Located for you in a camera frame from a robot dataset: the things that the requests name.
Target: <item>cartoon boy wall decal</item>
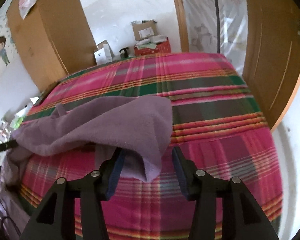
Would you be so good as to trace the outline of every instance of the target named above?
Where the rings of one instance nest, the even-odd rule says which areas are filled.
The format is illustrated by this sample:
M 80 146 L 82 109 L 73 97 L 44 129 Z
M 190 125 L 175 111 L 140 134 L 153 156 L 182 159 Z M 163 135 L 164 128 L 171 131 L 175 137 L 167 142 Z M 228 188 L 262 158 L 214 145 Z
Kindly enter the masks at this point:
M 6 46 L 6 37 L 1 36 L 0 37 L 0 57 L 2 58 L 2 60 L 5 62 L 6 66 L 7 66 L 8 63 L 10 63 L 10 61 L 7 56 L 7 51 L 4 48 L 5 46 Z

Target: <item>purple fleece fabric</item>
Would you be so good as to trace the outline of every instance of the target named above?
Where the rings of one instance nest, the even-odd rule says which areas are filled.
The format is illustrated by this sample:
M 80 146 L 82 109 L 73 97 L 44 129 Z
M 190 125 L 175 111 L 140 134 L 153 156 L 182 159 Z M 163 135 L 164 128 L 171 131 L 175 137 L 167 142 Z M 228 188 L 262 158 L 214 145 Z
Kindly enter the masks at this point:
M 19 146 L 7 155 L 4 177 L 17 184 L 29 157 L 50 156 L 96 143 L 96 168 L 116 147 L 127 149 L 122 177 L 151 182 L 161 171 L 161 156 L 170 143 L 172 108 L 156 96 L 101 97 L 66 113 L 56 105 L 51 116 L 21 126 L 13 133 Z

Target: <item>white plastic bag hanging on cabinet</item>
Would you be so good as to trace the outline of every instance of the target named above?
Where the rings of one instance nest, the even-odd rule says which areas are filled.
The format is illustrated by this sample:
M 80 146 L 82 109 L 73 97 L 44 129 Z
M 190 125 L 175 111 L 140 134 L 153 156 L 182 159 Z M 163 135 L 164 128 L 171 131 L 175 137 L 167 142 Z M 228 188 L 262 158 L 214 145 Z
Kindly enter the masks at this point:
M 24 20 L 37 0 L 19 0 L 19 11 L 21 18 Z
M 218 0 L 220 53 L 242 75 L 248 38 L 247 0 Z
M 215 0 L 183 0 L 189 38 L 189 51 L 217 53 Z

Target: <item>metal screw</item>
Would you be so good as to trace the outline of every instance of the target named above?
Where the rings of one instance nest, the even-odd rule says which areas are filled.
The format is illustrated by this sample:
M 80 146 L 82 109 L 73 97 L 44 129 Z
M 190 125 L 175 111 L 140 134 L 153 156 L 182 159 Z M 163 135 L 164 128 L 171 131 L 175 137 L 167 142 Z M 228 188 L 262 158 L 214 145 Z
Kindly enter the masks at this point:
M 233 181 L 234 183 L 236 183 L 236 184 L 239 184 L 239 183 L 241 182 L 241 179 L 238 178 L 238 177 L 233 177 L 233 178 L 232 178 L 232 181 Z
M 197 175 L 200 176 L 200 177 L 206 175 L 206 173 L 205 173 L 203 170 L 197 170 L 197 171 L 195 172 L 195 174 L 197 174 Z
M 98 177 L 100 175 L 100 171 L 93 171 L 91 172 L 92 177 Z
M 64 184 L 65 181 L 66 181 L 65 178 L 59 178 L 57 179 L 57 184 L 59 185 Z

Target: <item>plaid bedspread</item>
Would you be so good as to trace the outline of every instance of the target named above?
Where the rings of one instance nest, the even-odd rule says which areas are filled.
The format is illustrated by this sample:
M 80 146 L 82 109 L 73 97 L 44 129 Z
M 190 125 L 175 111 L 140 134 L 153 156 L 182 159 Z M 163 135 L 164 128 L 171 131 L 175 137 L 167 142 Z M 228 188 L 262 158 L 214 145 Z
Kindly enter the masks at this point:
M 194 202 L 179 189 L 171 149 L 180 145 L 186 158 L 211 175 L 240 177 L 275 229 L 280 223 L 282 184 L 270 130 L 245 82 L 219 54 L 151 55 L 92 67 L 65 78 L 25 122 L 50 115 L 56 103 L 67 111 L 103 96 L 157 95 L 171 100 L 173 133 L 152 183 L 120 178 L 109 202 L 102 202 L 111 239 L 187 239 Z M 58 177 L 82 178 L 94 167 L 86 147 L 51 157 L 33 155 L 20 187 L 20 200 L 31 214 Z M 222 204 L 217 203 L 216 239 L 221 238 Z M 76 234 L 82 236 L 80 202 Z

